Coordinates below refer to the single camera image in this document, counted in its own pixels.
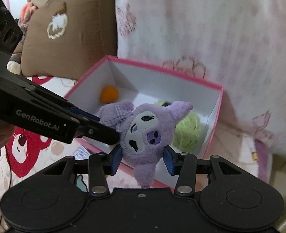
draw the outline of light green fuzzy toy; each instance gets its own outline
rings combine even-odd
[[[163,105],[166,101],[158,101],[155,104]],[[197,144],[200,137],[200,119],[194,113],[190,112],[175,127],[174,139],[172,146],[178,148],[182,152],[190,152]]]

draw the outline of screw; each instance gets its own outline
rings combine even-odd
[[[78,121],[76,118],[71,117],[71,119],[72,119],[73,121],[75,121],[75,122],[79,123],[79,121]]]
[[[190,186],[179,186],[177,191],[180,194],[189,194],[191,191],[193,191],[193,189]]]
[[[95,186],[91,189],[94,194],[103,194],[107,191],[107,188],[104,186]]]

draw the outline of purple plush toy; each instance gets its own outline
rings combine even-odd
[[[134,168],[134,177],[141,188],[149,188],[164,147],[173,141],[175,126],[193,106],[185,102],[173,102],[167,107],[146,103],[131,114],[127,112],[131,110],[129,106],[133,106],[129,101],[103,106],[99,112],[100,122],[110,127],[118,123],[117,127],[121,127],[123,159]]]

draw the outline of orange ball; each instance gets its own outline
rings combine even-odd
[[[103,89],[100,101],[102,104],[115,103],[119,98],[118,89],[114,86],[107,86]]]

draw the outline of plush toy ear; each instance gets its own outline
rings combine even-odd
[[[173,102],[166,108],[169,110],[175,121],[175,124],[177,125],[189,114],[189,112],[193,109],[193,105],[186,102]]]

